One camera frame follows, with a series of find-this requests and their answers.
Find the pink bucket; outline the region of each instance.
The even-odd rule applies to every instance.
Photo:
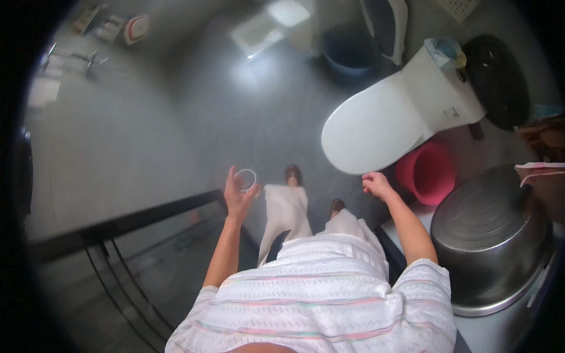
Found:
[[[437,142],[428,142],[400,158],[396,179],[427,205],[437,205],[455,186],[457,172],[448,151]]]

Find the metal basin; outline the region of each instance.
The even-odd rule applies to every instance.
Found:
[[[432,219],[440,265],[451,279],[453,311],[483,316],[504,309],[533,284],[551,235],[539,203],[512,166],[492,168],[449,194]]]

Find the brown shoe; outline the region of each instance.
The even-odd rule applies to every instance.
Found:
[[[345,203],[342,199],[335,199],[332,201],[331,206],[329,207],[329,218],[332,219],[332,213],[340,212],[345,208]]]
[[[295,177],[296,181],[298,181],[298,186],[302,186],[302,172],[298,169],[296,164],[289,165],[284,171],[284,176],[287,184],[290,177]]]

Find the white toilet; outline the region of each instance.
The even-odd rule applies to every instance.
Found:
[[[422,47],[401,71],[340,105],[325,122],[321,144],[334,167],[361,175],[485,113],[469,80],[455,69],[440,69]]]

